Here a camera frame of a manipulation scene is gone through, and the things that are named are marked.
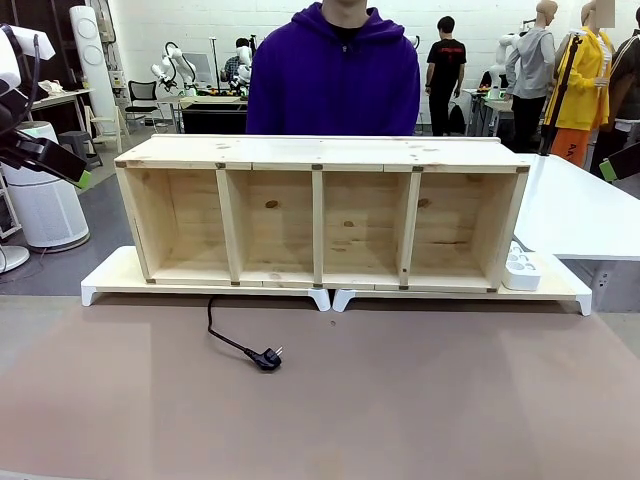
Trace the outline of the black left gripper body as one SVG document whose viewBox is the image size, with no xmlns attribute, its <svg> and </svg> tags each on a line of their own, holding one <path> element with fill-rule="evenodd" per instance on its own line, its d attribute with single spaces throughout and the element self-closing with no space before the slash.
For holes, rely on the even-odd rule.
<svg viewBox="0 0 640 480">
<path fill-rule="evenodd" d="M 28 98 L 19 90 L 11 90 L 1 97 L 1 148 L 21 156 L 29 155 L 24 146 L 27 137 L 18 129 L 27 105 Z"/>
</svg>

